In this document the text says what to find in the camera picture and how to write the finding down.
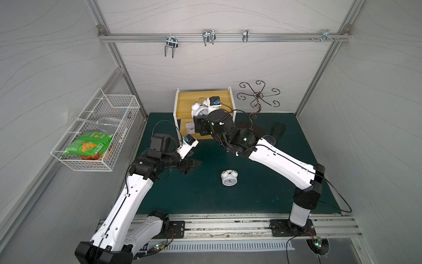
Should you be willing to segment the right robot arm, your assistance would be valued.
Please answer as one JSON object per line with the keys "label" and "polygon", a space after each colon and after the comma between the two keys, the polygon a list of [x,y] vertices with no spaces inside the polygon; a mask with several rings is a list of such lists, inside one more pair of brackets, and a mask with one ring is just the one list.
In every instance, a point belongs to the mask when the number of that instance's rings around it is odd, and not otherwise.
{"label": "right robot arm", "polygon": [[195,131],[210,135],[227,152],[258,162],[285,177],[296,187],[287,225],[305,229],[320,200],[325,168],[304,163],[282,152],[266,139],[266,131],[251,121],[234,123],[230,112],[192,110]]}

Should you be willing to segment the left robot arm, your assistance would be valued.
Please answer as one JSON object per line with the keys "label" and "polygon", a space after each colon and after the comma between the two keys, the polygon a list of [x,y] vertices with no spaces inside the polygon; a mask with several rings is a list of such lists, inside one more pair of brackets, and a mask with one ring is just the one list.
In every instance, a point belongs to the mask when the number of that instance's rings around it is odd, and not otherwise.
{"label": "left robot arm", "polygon": [[182,139],[170,152],[172,136],[154,134],[150,147],[129,166],[125,187],[111,212],[88,242],[80,242],[75,256],[81,264],[130,264],[136,254],[153,237],[166,234],[169,219],[166,213],[153,211],[147,220],[132,232],[129,227],[143,199],[165,169],[176,168],[182,174],[191,173],[200,161],[188,159],[189,152],[198,145],[192,135]]}

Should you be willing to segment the white square alarm clock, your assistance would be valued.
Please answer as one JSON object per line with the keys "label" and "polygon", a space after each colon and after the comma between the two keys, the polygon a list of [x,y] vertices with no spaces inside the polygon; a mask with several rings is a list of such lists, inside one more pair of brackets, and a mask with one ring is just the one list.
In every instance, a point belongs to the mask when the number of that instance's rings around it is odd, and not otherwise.
{"label": "white square alarm clock", "polygon": [[186,128],[186,132],[187,134],[195,134],[195,123],[191,122],[191,123],[186,123],[185,124],[185,128]]}

